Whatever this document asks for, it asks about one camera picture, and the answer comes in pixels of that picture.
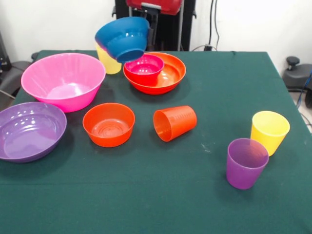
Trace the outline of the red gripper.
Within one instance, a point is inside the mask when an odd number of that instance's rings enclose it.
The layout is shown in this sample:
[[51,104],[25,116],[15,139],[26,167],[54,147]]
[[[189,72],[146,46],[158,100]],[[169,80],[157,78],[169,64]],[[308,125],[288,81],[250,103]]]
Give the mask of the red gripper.
[[146,19],[148,20],[149,34],[148,34],[148,46],[154,46],[156,41],[157,23],[158,23],[158,10],[162,14],[176,15],[182,5],[182,0],[126,0],[126,4],[129,7],[148,9],[146,13]]

